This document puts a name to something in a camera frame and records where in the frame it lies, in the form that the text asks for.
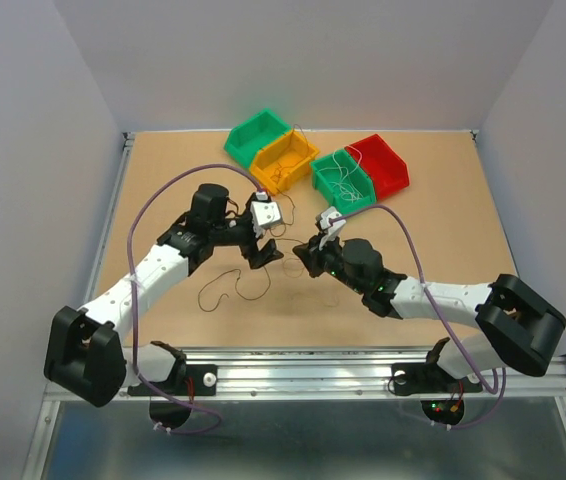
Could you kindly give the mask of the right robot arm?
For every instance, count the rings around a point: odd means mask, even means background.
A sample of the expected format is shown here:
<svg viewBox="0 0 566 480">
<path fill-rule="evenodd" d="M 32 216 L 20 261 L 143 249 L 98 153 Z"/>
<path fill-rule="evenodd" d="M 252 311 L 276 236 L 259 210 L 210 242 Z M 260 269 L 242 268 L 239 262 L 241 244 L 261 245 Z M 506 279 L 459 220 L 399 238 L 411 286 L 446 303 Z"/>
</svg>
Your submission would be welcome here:
<svg viewBox="0 0 566 480">
<path fill-rule="evenodd" d="M 325 240 L 315 235 L 294 254 L 308 274 L 328 274 L 356 294 L 379 317 L 444 319 L 478 328 L 460 342 L 437 342 L 419 375 L 445 390 L 474 370 L 510 367 L 542 377 L 566 328 L 566 318 L 519 277 L 501 274 L 474 285 L 425 282 L 395 273 L 365 239 Z"/>
</svg>

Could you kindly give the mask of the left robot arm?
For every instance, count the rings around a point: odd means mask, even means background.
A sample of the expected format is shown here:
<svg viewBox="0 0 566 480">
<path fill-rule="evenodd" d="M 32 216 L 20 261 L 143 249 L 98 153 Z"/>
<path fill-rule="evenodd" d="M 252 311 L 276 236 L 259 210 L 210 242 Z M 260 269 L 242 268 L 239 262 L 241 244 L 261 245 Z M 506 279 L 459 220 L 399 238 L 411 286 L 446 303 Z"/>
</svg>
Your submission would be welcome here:
<svg viewBox="0 0 566 480">
<path fill-rule="evenodd" d="M 44 361 L 47 380 L 95 407 L 109 403 L 123 387 L 144 380 L 162 393 L 184 393 L 190 385 L 185 354 L 160 341 L 125 348 L 139 336 L 141 317 L 170 289 L 190 277 L 217 247 L 238 247 L 251 269 L 282 258 L 267 230 L 281 224 L 278 204 L 253 193 L 242 213 L 231 215 L 228 190 L 205 183 L 188 211 L 162 233 L 149 253 L 103 294 L 79 308 L 65 306 L 53 317 Z"/>
</svg>

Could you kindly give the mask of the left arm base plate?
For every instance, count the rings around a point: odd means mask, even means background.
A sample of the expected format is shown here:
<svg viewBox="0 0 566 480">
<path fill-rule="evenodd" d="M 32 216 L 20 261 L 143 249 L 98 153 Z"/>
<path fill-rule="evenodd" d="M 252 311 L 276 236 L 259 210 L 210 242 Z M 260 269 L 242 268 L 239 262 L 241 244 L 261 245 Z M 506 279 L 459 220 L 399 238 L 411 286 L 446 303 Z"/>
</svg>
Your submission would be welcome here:
<svg viewBox="0 0 566 480">
<path fill-rule="evenodd" d="M 195 397 L 216 395 L 218 366 L 215 364 L 181 364 L 166 380 L 152 382 L 154 386 L 172 396 Z"/>
</svg>

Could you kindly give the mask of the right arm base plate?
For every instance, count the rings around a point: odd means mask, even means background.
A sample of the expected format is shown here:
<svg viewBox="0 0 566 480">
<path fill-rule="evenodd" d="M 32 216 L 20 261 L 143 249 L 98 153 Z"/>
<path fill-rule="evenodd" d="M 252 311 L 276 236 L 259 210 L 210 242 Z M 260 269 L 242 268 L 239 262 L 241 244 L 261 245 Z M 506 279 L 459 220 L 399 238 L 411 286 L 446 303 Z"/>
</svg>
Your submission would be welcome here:
<svg viewBox="0 0 566 480">
<path fill-rule="evenodd" d="M 437 365 L 425 363 L 393 364 L 387 389 L 397 396 L 483 391 L 482 386 L 467 378 L 454 379 Z"/>
</svg>

